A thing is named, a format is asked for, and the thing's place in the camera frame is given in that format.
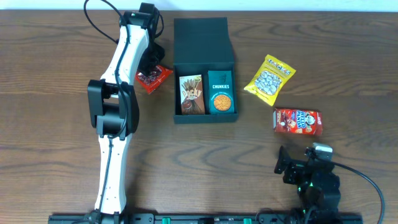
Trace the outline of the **yellow Hacks candy bag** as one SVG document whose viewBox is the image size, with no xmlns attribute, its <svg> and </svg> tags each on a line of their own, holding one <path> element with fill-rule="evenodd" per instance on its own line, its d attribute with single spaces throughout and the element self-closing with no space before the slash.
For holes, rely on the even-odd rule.
<svg viewBox="0 0 398 224">
<path fill-rule="evenodd" d="M 244 90 L 273 106 L 281 88 L 295 74 L 296 69 L 285 62 L 267 55 L 253 79 Z"/>
</svg>

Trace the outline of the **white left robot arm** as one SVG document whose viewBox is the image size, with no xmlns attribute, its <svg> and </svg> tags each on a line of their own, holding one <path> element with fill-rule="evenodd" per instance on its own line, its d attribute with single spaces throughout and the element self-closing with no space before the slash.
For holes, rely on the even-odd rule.
<svg viewBox="0 0 398 224">
<path fill-rule="evenodd" d="M 120 36 L 111 63 L 99 80 L 90 80 L 87 92 L 92 127 L 101 150 L 99 191 L 93 223 L 119 223 L 126 208 L 127 152 L 139 124 L 139 106 L 134 90 L 136 74 L 149 75 L 163 59 L 156 44 L 163 24 L 159 10 L 126 11 L 119 16 Z"/>
</svg>

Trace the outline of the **brown Pocky box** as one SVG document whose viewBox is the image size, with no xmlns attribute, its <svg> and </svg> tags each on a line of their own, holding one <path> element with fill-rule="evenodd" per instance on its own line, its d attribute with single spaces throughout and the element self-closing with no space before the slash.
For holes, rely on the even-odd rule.
<svg viewBox="0 0 398 224">
<path fill-rule="evenodd" d="M 179 77 L 179 87 L 182 114 L 205 114 L 202 76 Z"/>
</svg>

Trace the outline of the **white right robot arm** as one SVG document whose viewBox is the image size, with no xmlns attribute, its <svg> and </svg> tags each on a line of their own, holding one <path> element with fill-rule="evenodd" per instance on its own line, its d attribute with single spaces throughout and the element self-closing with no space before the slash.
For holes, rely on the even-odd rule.
<svg viewBox="0 0 398 224">
<path fill-rule="evenodd" d="M 307 161 L 293 159 L 284 147 L 274 172 L 283 174 L 283 182 L 297 187 L 300 208 L 293 208 L 285 218 L 286 223 L 341 224 L 338 214 L 341 199 L 340 178 L 333 173 L 333 149 L 320 143 L 306 148 Z"/>
</svg>

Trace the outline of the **teal Chunkies cookie box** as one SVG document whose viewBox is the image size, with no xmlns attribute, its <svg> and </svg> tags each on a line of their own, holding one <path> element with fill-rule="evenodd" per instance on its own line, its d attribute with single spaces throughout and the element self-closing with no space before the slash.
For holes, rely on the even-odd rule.
<svg viewBox="0 0 398 224">
<path fill-rule="evenodd" d="M 211 114 L 234 113 L 231 71 L 209 71 L 209 107 Z"/>
</svg>

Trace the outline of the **red Hacks candy bag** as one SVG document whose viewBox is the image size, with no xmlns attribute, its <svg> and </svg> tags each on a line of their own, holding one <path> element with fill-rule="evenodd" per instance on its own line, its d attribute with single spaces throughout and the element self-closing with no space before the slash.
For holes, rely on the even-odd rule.
<svg viewBox="0 0 398 224">
<path fill-rule="evenodd" d="M 141 72 L 136 72 L 135 79 L 142 85 L 145 91 L 150 95 L 154 90 L 156 90 L 165 79 L 173 73 L 172 70 L 163 67 L 161 65 L 156 65 L 148 75 L 144 75 Z"/>
</svg>

